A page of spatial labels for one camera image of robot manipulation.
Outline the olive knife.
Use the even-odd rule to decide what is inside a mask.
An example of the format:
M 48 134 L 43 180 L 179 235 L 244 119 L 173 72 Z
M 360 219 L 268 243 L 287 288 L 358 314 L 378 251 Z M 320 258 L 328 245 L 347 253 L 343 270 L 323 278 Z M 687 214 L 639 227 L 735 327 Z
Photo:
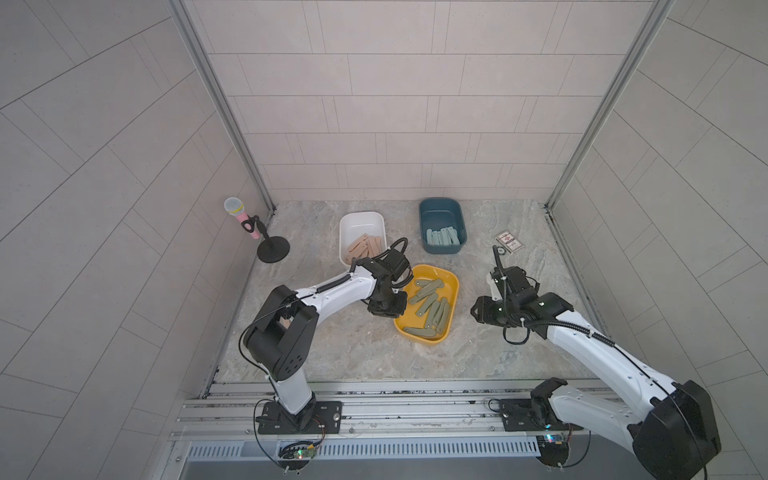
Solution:
M 435 279 L 428 283 L 423 283 L 421 288 L 409 299 L 410 304 L 416 304 L 435 293 L 444 286 L 442 279 Z
M 431 308 L 431 306 L 438 300 L 438 295 L 436 292 L 430 293 L 428 296 L 426 296 L 419 306 L 419 308 L 416 310 L 416 315 L 418 317 L 423 317 L 428 310 Z
M 405 327 L 404 331 L 408 334 L 421 338 L 434 338 L 436 336 L 436 330 L 431 328 Z
M 446 326 L 450 317 L 450 313 L 451 313 L 451 304 L 447 301 L 446 298 L 443 298 L 441 315 L 436 327 L 436 335 L 438 337 L 441 337 L 444 335 L 444 332 L 446 330 Z

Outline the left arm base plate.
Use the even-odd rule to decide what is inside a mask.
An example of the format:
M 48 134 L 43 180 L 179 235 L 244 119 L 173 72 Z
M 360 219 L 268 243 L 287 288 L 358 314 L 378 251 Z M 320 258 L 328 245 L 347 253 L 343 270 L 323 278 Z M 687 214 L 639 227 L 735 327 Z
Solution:
M 338 434 L 343 403 L 340 401 L 310 401 L 296 415 L 290 414 L 279 402 L 268 401 L 256 417 L 260 435 Z

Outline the yellow storage box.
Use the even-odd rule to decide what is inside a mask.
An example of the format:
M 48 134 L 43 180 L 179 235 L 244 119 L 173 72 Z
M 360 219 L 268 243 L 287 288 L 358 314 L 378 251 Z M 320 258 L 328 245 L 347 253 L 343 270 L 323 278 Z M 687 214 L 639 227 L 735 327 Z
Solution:
M 450 332 L 455 311 L 455 304 L 458 298 L 460 286 L 459 280 L 453 273 L 448 270 L 426 264 L 414 266 L 413 275 L 414 278 L 404 288 L 404 291 L 408 294 L 408 306 L 405 310 L 405 313 L 394 320 L 395 328 L 400 334 L 404 335 L 409 340 L 421 342 L 425 345 L 437 345 L 441 343 Z M 431 306 L 431 308 L 423 317 L 418 317 L 416 315 L 416 310 L 419 308 L 423 300 L 416 304 L 410 304 L 409 299 L 421 288 L 423 283 L 428 283 L 435 279 L 442 279 L 444 282 L 444 286 L 436 291 L 438 300 Z M 446 298 L 447 301 L 451 304 L 451 313 L 443 336 L 438 337 L 436 335 L 434 338 L 421 338 L 408 334 L 404 331 L 405 327 L 431 328 L 436 330 L 441 315 L 443 298 Z

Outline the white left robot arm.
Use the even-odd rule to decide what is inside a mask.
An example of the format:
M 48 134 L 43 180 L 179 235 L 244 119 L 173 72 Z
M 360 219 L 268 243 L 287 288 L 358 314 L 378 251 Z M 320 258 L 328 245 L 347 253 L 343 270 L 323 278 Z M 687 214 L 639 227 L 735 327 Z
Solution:
M 294 421 L 309 416 L 316 401 L 303 365 L 323 321 L 359 302 L 373 316 L 395 319 L 404 314 L 404 287 L 413 279 L 406 247 L 402 237 L 383 253 L 355 260 L 348 272 L 319 285 L 274 288 L 243 330 L 241 356 L 268 375 L 278 404 Z

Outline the dark teal storage box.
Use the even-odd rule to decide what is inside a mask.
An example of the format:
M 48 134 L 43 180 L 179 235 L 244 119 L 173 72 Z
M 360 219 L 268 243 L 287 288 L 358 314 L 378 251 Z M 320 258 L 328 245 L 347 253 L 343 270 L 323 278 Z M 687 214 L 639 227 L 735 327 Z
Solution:
M 467 230 L 458 201 L 446 197 L 431 197 L 419 204 L 420 234 L 424 250 L 433 255 L 457 254 L 467 242 Z M 458 233 L 459 245 L 443 245 L 440 230 L 454 227 Z M 434 232 L 434 245 L 428 245 L 426 230 Z

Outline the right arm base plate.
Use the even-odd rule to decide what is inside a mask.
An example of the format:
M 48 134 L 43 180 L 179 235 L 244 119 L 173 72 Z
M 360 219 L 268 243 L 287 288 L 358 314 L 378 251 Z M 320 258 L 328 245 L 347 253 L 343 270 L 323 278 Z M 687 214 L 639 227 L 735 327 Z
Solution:
M 488 408 L 501 418 L 505 432 L 575 431 L 581 426 L 560 421 L 549 407 L 532 399 L 490 399 Z

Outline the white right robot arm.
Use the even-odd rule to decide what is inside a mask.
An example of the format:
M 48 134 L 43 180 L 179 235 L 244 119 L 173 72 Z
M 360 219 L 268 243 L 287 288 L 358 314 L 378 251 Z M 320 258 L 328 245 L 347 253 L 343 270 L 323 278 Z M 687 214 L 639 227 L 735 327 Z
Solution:
M 496 266 L 491 293 L 470 310 L 481 324 L 523 328 L 567 351 L 619 397 L 608 401 L 552 377 L 527 399 L 502 400 L 508 431 L 585 428 L 634 454 L 656 479 L 706 477 L 722 450 L 708 392 L 649 367 L 591 325 L 555 293 L 539 294 L 519 267 Z

